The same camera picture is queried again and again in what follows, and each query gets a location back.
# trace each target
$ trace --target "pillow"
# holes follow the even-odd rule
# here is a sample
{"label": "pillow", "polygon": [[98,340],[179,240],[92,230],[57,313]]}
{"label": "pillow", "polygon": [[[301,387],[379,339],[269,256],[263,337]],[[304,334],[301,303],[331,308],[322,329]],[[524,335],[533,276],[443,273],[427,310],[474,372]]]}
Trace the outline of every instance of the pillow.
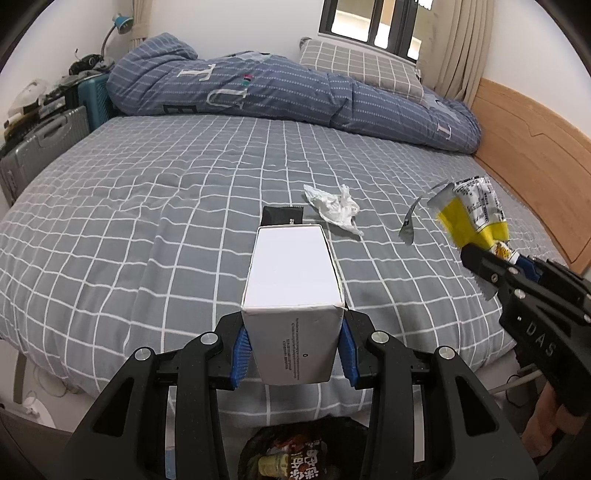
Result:
{"label": "pillow", "polygon": [[322,72],[340,73],[427,106],[416,68],[403,60],[310,38],[301,39],[300,51],[300,65]]}

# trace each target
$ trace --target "curtain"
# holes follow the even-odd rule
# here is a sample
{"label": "curtain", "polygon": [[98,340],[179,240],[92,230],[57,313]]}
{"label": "curtain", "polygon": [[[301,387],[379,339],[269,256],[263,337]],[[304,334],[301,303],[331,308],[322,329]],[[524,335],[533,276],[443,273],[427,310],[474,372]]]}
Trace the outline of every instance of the curtain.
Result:
{"label": "curtain", "polygon": [[424,86],[472,106],[491,43],[495,0],[433,0],[417,69]]}
{"label": "curtain", "polygon": [[150,29],[150,15],[152,14],[152,0],[132,0],[134,7],[134,26],[131,29],[129,49],[138,47],[146,38]]}

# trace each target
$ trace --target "window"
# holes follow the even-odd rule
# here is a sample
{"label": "window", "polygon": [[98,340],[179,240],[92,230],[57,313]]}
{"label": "window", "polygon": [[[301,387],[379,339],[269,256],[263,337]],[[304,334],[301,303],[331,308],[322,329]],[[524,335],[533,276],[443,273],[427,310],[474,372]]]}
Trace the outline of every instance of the window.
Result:
{"label": "window", "polygon": [[429,29],[432,3],[433,0],[324,0],[319,31],[417,61]]}

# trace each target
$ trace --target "suitcase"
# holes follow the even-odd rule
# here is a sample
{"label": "suitcase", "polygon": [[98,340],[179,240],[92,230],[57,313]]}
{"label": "suitcase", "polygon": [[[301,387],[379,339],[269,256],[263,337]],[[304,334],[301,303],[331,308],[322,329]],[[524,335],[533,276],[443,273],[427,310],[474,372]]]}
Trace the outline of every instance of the suitcase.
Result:
{"label": "suitcase", "polygon": [[89,134],[86,108],[52,117],[0,160],[0,186],[9,205],[45,167]]}
{"label": "suitcase", "polygon": [[115,108],[107,93],[109,74],[90,77],[78,84],[78,105],[86,107],[88,126],[94,131],[115,116]]}

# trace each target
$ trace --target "wooden headboard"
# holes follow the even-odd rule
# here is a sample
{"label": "wooden headboard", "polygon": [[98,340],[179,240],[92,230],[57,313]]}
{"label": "wooden headboard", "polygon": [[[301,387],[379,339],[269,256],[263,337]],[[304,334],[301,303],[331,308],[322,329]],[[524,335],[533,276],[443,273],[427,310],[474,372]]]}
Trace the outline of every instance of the wooden headboard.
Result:
{"label": "wooden headboard", "polygon": [[538,216],[582,273],[591,264],[591,140],[553,111],[482,79],[472,109],[483,136],[476,161]]}

